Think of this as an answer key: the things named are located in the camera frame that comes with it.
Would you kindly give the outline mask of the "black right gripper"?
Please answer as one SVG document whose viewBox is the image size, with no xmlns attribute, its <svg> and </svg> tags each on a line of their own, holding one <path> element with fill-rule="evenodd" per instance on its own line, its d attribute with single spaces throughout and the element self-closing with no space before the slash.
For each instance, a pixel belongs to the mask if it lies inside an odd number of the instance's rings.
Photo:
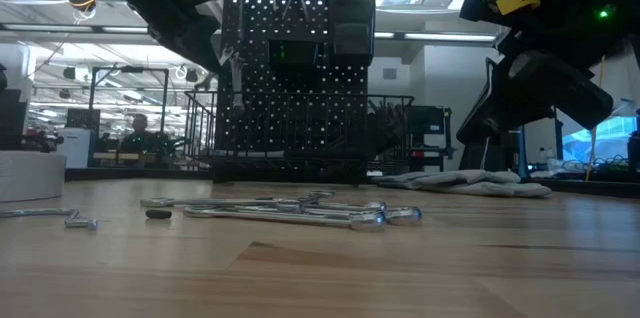
<svg viewBox="0 0 640 318">
<path fill-rule="evenodd" d="M 556 107 L 585 129 L 612 113 L 613 98 L 577 68 L 593 66 L 636 33 L 636 0 L 464 0 L 459 17 L 509 28 L 514 42 L 505 56 L 530 50 L 513 61 L 508 77 L 534 103 Z M 456 133 L 463 144 L 516 126 L 504 71 L 486 58 L 485 72 L 486 84 Z"/>
</svg>

